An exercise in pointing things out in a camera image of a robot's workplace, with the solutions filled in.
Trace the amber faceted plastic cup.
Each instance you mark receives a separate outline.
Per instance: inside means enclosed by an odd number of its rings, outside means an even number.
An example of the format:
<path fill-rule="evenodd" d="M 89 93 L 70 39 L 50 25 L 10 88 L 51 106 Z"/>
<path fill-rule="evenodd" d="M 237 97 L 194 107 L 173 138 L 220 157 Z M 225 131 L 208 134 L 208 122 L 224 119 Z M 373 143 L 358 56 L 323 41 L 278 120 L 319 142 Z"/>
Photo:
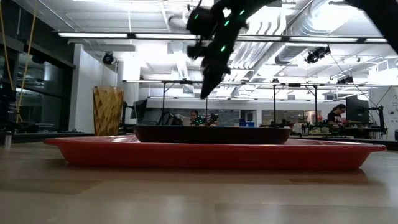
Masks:
<path fill-rule="evenodd" d="M 124 90 L 114 86 L 93 88 L 95 136 L 118 135 L 123 110 Z"/>

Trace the person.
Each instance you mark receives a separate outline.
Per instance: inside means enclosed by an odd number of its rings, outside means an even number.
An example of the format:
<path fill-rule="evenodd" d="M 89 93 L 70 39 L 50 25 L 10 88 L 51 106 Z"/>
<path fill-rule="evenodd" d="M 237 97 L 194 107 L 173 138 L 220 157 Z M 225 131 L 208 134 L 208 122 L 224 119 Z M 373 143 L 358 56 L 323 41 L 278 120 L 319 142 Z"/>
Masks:
<path fill-rule="evenodd" d="M 197 110 L 192 110 L 190 112 L 190 125 L 199 126 L 203 123 L 202 118 L 198 115 Z"/>
<path fill-rule="evenodd" d="M 341 122 L 341 115 L 346 112 L 346 106 L 344 104 L 336 105 L 327 115 L 327 121 L 330 124 L 336 124 Z"/>

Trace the black round plate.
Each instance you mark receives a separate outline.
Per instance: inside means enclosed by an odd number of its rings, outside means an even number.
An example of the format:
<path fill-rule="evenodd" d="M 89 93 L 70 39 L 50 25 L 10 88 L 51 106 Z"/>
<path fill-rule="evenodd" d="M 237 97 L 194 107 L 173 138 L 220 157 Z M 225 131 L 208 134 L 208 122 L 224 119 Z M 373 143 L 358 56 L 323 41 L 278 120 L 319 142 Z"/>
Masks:
<path fill-rule="evenodd" d="M 134 128 L 141 142 L 182 144 L 284 144 L 289 128 L 145 126 Z"/>

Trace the black track light cluster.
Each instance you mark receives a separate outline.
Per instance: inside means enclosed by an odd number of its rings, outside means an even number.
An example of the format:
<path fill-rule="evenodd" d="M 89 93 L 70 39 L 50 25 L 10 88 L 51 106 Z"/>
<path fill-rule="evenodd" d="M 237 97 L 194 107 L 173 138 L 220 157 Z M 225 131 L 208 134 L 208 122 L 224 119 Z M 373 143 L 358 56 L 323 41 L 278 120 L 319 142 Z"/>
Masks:
<path fill-rule="evenodd" d="M 304 58 L 304 61 L 308 64 L 317 63 L 319 60 L 330 54 L 330 46 L 318 47 L 313 51 L 309 51 L 308 55 Z"/>
<path fill-rule="evenodd" d="M 354 80 L 353 80 L 353 77 L 352 76 L 350 76 L 350 75 L 348 75 L 348 76 L 343 76 L 343 77 L 340 77 L 338 80 L 337 80 L 337 85 L 345 85 L 345 84 L 353 84 L 354 83 Z"/>

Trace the black computer monitor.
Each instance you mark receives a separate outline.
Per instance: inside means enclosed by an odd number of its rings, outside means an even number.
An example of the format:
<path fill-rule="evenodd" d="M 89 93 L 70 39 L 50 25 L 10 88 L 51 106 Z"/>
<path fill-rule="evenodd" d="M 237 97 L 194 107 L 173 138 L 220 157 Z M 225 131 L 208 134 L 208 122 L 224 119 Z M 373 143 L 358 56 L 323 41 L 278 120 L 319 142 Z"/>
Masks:
<path fill-rule="evenodd" d="M 368 123 L 369 122 L 369 103 L 360 100 L 356 95 L 345 98 L 346 100 L 346 119 L 350 122 Z"/>
<path fill-rule="evenodd" d="M 146 113 L 148 99 L 135 101 L 131 106 L 132 112 L 130 115 L 131 119 L 141 119 L 144 118 Z"/>

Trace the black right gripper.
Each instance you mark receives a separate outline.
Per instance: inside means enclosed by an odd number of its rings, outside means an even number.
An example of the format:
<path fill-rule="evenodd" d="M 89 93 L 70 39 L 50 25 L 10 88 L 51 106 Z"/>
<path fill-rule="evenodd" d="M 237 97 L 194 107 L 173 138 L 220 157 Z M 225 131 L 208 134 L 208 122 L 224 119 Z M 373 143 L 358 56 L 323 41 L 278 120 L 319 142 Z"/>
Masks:
<path fill-rule="evenodd" d="M 200 98 L 205 99 L 223 81 L 224 73 L 230 72 L 228 61 L 234 50 L 239 29 L 220 29 L 207 46 L 201 62 L 203 83 Z"/>

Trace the black table frame rail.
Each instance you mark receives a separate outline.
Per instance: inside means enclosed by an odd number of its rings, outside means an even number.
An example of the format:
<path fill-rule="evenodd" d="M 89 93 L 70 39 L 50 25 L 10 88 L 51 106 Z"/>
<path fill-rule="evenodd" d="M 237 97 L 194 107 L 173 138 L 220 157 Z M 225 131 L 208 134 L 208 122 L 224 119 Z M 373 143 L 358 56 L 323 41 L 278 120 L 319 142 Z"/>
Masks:
<path fill-rule="evenodd" d="M 17 133 L 12 136 L 11 142 L 15 144 L 42 142 L 48 138 L 67 138 L 80 136 L 94 136 L 88 133 Z"/>

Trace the black background rig frame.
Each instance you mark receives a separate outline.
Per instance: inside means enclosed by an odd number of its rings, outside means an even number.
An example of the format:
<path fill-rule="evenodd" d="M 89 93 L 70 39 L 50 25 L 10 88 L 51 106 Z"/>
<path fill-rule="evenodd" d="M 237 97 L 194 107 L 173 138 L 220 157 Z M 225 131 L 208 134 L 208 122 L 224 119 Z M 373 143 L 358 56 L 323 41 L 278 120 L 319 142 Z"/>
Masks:
<path fill-rule="evenodd" d="M 138 89 L 138 98 L 148 107 L 165 109 L 252 110 L 259 118 L 262 110 L 315 111 L 323 116 L 331 107 L 349 97 L 365 100 L 365 85 L 323 85 L 312 83 L 221 82 L 206 98 L 200 98 L 201 81 L 124 80 Z"/>

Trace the red plastic tray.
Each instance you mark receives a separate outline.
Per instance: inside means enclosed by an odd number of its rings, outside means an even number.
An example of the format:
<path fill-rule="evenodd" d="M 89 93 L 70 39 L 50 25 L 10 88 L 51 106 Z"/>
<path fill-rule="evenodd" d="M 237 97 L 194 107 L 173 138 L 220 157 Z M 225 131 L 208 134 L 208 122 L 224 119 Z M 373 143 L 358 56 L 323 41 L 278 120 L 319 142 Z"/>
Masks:
<path fill-rule="evenodd" d="M 285 144 L 140 142 L 134 135 L 46 139 L 78 166 L 182 169 L 355 170 L 380 144 L 288 139 Z"/>

